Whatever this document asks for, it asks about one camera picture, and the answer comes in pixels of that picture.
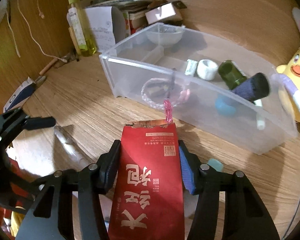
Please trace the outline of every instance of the yellow bottle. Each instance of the yellow bottle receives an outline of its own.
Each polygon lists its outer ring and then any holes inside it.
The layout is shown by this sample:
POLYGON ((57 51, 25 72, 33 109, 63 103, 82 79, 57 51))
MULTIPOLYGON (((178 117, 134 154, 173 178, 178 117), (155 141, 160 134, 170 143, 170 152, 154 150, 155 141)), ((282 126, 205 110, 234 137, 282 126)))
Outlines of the yellow bottle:
POLYGON ((69 15, 81 55, 92 56, 97 51, 97 47, 88 27, 85 12, 81 9, 78 0, 69 0, 69 15))

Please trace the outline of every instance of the metal screw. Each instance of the metal screw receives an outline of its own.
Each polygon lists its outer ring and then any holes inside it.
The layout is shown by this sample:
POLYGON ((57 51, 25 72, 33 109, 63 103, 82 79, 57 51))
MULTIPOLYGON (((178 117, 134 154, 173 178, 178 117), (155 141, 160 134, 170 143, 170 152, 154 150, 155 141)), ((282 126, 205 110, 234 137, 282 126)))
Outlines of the metal screw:
POLYGON ((98 165, 96 165, 95 163, 89 165, 89 170, 91 171, 94 171, 96 168, 98 168, 98 165))
POLYGON ((208 169, 210 169, 210 166, 208 165, 208 164, 201 164, 200 165, 200 168, 202 169, 202 170, 204 170, 204 171, 207 171, 208 169))
POLYGON ((57 177, 60 177, 62 175, 62 171, 55 171, 54 173, 53 173, 53 176, 55 176, 56 178, 57 177))
POLYGON ((244 173, 242 171, 236 171, 235 175, 239 178, 243 178, 244 177, 244 173))

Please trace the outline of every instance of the light blue object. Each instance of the light blue object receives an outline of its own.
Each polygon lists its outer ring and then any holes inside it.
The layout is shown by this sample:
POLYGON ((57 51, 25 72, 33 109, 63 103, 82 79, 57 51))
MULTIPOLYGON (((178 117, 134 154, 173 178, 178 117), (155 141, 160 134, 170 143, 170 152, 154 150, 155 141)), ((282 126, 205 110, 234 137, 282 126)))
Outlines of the light blue object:
POLYGON ((215 108, 219 114, 228 117, 235 115, 235 113, 237 112, 237 109, 234 106, 226 104, 223 98, 220 96, 215 101, 215 108))
POLYGON ((186 160, 185 154, 183 153, 182 148, 179 146, 179 154, 180 154, 180 163, 181 163, 181 173, 182 173, 182 180, 185 188, 189 190, 190 194, 192 195, 195 190, 194 185, 194 174, 189 166, 189 163, 186 160))
POLYGON ((207 164, 210 165, 212 168, 214 168, 216 171, 219 171, 219 172, 223 171, 223 164, 216 159, 208 160, 207 164))

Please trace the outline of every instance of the clear plastic container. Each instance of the clear plastic container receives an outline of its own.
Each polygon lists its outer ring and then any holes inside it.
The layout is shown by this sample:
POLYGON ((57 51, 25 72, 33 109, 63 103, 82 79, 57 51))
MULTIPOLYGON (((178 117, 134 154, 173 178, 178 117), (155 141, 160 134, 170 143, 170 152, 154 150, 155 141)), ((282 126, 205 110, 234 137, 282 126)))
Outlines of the clear plastic container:
POLYGON ((173 117, 256 154, 297 136, 293 117, 280 103, 278 92, 285 93, 285 89, 274 78, 274 66, 231 41, 157 23, 119 42, 101 54, 100 60, 115 97, 127 97, 161 111, 174 73, 173 117), (218 74, 212 81, 187 76, 188 59, 210 59, 218 65, 230 59, 248 77, 262 72, 270 83, 270 95, 262 99, 260 107, 230 92, 218 74), (233 100, 234 114, 216 109, 220 98, 233 100), (263 127, 257 125, 258 120, 264 122, 263 127))

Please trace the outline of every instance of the yellow duck plush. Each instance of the yellow duck plush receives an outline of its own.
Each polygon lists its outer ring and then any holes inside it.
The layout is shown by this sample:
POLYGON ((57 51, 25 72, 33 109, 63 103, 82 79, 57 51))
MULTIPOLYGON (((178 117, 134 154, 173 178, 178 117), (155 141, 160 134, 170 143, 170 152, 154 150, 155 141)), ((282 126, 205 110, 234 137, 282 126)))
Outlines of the yellow duck plush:
MULTIPOLYGON (((294 8, 292 14, 300 31, 300 10, 294 8)), ((281 79, 289 94, 295 120, 300 122, 300 48, 287 65, 280 65, 277 67, 277 72, 281 74, 281 79)), ((283 107, 289 109, 287 98, 281 94, 280 99, 283 107)))

